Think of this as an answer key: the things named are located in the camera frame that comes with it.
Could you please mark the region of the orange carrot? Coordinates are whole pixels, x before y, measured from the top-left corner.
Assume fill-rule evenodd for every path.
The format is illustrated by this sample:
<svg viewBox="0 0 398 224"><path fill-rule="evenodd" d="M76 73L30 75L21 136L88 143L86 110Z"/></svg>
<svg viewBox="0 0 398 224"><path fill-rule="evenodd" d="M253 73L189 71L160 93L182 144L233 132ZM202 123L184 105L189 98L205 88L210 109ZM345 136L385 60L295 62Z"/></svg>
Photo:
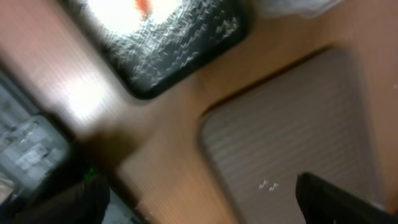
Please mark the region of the orange carrot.
<svg viewBox="0 0 398 224"><path fill-rule="evenodd" d="M135 0L136 7L143 17L147 17L152 13L151 0Z"/></svg>

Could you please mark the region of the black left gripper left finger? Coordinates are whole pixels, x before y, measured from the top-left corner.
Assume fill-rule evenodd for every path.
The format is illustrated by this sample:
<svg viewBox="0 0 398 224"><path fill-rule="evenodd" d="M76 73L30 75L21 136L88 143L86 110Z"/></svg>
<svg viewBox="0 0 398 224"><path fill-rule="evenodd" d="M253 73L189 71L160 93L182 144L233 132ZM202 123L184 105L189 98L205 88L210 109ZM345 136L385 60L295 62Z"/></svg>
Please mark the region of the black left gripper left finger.
<svg viewBox="0 0 398 224"><path fill-rule="evenodd" d="M16 215L1 217L6 224L101 224L110 202L108 181L96 176Z"/></svg>

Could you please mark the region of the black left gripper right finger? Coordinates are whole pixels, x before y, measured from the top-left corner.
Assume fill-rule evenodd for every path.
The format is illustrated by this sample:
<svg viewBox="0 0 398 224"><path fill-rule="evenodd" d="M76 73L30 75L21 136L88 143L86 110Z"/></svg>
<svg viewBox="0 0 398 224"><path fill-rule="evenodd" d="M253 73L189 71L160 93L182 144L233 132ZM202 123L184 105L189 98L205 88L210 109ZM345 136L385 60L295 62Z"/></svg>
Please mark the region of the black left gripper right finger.
<svg viewBox="0 0 398 224"><path fill-rule="evenodd" d="M298 175L295 197L306 224L397 224L397 217L309 172Z"/></svg>

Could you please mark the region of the white rice pile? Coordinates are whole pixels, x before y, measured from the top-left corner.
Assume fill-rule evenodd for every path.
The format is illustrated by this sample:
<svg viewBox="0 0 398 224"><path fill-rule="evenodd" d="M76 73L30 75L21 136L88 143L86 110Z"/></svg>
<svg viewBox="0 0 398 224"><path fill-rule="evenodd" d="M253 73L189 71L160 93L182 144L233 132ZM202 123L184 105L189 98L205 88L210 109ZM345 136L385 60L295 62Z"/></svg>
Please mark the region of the white rice pile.
<svg viewBox="0 0 398 224"><path fill-rule="evenodd" d="M228 1L151 3L143 17L135 1L80 2L81 21L133 87L159 85L239 27Z"/></svg>

